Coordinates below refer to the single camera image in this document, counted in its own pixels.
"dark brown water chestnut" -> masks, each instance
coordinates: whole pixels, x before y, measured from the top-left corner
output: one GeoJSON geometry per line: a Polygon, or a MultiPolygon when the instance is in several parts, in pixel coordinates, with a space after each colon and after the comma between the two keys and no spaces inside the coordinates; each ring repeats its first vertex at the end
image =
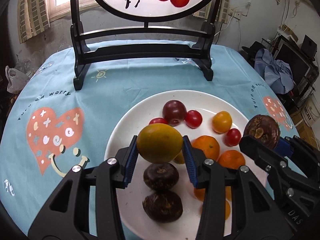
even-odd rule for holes
{"type": "Polygon", "coordinates": [[[160,223],[173,222],[183,212],[181,198],[170,190],[158,191],[147,196],[142,206],[152,220],[160,223]]]}
{"type": "Polygon", "coordinates": [[[280,129],[272,117],[258,114],[247,123],[243,135],[251,135],[273,150],[278,144],[280,129]]]}
{"type": "Polygon", "coordinates": [[[151,164],[143,173],[144,183],[153,190],[170,189],[177,184],[179,172],[170,163],[151,164]]]}

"electrical wire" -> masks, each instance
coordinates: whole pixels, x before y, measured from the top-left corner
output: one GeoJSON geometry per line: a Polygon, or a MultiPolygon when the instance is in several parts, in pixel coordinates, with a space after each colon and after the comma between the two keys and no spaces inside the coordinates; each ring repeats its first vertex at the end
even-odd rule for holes
{"type": "Polygon", "coordinates": [[[221,23],[221,25],[220,25],[219,35],[218,35],[218,39],[217,39],[215,45],[217,45],[217,43],[218,43],[218,41],[219,41],[220,34],[221,34],[221,29],[222,29],[222,25],[223,25],[223,23],[221,23]]]}
{"type": "Polygon", "coordinates": [[[229,20],[229,23],[228,23],[227,27],[225,27],[223,30],[221,30],[221,31],[217,32],[217,33],[214,35],[214,37],[215,37],[215,36],[217,36],[220,32],[223,32],[226,28],[228,28],[228,27],[229,27],[229,25],[230,25],[230,23],[231,23],[232,18],[233,18],[233,15],[231,16],[231,18],[230,18],[230,20],[229,20]]]}
{"type": "Polygon", "coordinates": [[[246,7],[248,4],[250,4],[250,2],[247,2],[245,5],[243,5],[243,6],[237,6],[237,7],[234,7],[234,8],[232,8],[233,10],[234,9],[237,9],[237,8],[242,8],[242,7],[246,7]]]}
{"type": "Polygon", "coordinates": [[[276,40],[276,39],[277,39],[278,37],[280,37],[281,35],[282,35],[281,33],[278,33],[278,34],[276,35],[276,37],[275,37],[272,41],[276,40]]]}
{"type": "Polygon", "coordinates": [[[298,1],[295,1],[295,7],[293,9],[293,17],[291,17],[291,19],[295,18],[297,16],[297,13],[298,13],[298,7],[300,6],[300,2],[298,1]]]}
{"type": "Polygon", "coordinates": [[[240,20],[238,20],[238,24],[239,24],[239,33],[240,33],[240,41],[239,41],[239,45],[238,45],[238,51],[239,51],[239,47],[240,47],[240,43],[241,43],[241,27],[240,27],[240,20]]]}
{"type": "MultiPolygon", "coordinates": [[[[249,2],[247,2],[247,4],[246,4],[245,6],[247,6],[248,4],[249,4],[249,5],[251,5],[251,2],[252,2],[252,0],[249,0],[249,2]]],[[[250,6],[249,6],[249,8],[248,8],[248,12],[247,12],[247,14],[246,14],[246,15],[243,15],[243,16],[245,16],[245,17],[247,17],[247,16],[248,16],[249,9],[250,9],[250,6]]]]}
{"type": "Polygon", "coordinates": [[[285,21],[287,20],[287,18],[288,18],[288,13],[289,13],[289,7],[290,7],[290,0],[289,0],[289,3],[288,3],[288,10],[287,10],[287,16],[285,17],[285,19],[284,19],[284,23],[285,23],[285,21]]]}
{"type": "MultiPolygon", "coordinates": [[[[282,14],[282,18],[281,18],[281,24],[280,24],[280,26],[281,26],[281,28],[282,28],[282,23],[283,23],[283,17],[284,17],[284,12],[285,12],[285,8],[287,7],[287,0],[284,0],[284,9],[283,9],[283,14],[282,14]]],[[[274,41],[276,38],[278,38],[279,36],[278,36],[278,32],[277,32],[277,34],[276,34],[276,36],[275,36],[275,38],[272,40],[272,41],[274,41]]]]}
{"type": "MultiPolygon", "coordinates": [[[[221,0],[221,2],[220,2],[220,9],[219,9],[219,14],[218,14],[218,15],[220,15],[221,8],[222,8],[222,0],[221,0]]],[[[218,39],[217,39],[215,45],[217,45],[217,43],[218,43],[218,41],[219,41],[220,34],[221,34],[221,29],[222,29],[222,25],[223,25],[223,23],[221,22],[218,39]]]]}

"curtain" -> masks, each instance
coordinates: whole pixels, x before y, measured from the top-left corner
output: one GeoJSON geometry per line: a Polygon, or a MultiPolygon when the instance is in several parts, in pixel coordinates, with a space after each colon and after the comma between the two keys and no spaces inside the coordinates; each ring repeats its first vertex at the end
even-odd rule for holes
{"type": "Polygon", "coordinates": [[[17,17],[20,44],[50,27],[45,0],[18,0],[17,17]]]}

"heart pattern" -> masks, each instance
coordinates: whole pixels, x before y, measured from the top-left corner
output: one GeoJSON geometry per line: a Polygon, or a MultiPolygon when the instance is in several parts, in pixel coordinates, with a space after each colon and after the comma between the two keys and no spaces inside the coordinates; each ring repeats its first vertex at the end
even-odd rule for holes
{"type": "Polygon", "coordinates": [[[66,149],[74,145],[82,135],[84,114],[77,107],[65,112],[59,118],[52,108],[41,107],[31,114],[27,125],[27,141],[37,160],[41,174],[51,164],[48,157],[60,155],[61,144],[66,149]]]}
{"type": "Polygon", "coordinates": [[[282,124],[288,131],[292,129],[293,126],[291,119],[287,114],[287,111],[284,109],[283,105],[277,98],[266,96],[263,98],[263,104],[268,110],[271,117],[276,120],[276,122],[282,124]]]}

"light blue tablecloth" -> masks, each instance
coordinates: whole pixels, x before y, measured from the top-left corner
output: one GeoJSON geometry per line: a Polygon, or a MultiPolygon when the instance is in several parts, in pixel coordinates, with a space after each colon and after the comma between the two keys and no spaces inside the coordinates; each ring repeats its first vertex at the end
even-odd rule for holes
{"type": "MultiPolygon", "coordinates": [[[[91,49],[124,43],[182,41],[108,41],[91,49]]],[[[222,98],[248,119],[269,114],[266,102],[276,95],[236,51],[212,46],[214,77],[208,82],[190,59],[142,58],[92,64],[81,91],[73,87],[74,52],[50,56],[27,84],[8,117],[0,146],[0,199],[13,221],[26,234],[48,196],[61,181],[61,172],[90,160],[103,161],[109,136],[120,118],[135,104],[168,90],[198,90],[222,98]],[[59,148],[65,145],[64,154],[59,148]]],[[[291,119],[280,123],[281,136],[297,135],[291,119]]],[[[94,198],[90,201],[90,232],[95,234],[94,198]]],[[[126,239],[137,238],[124,227],[126,239]]]]}

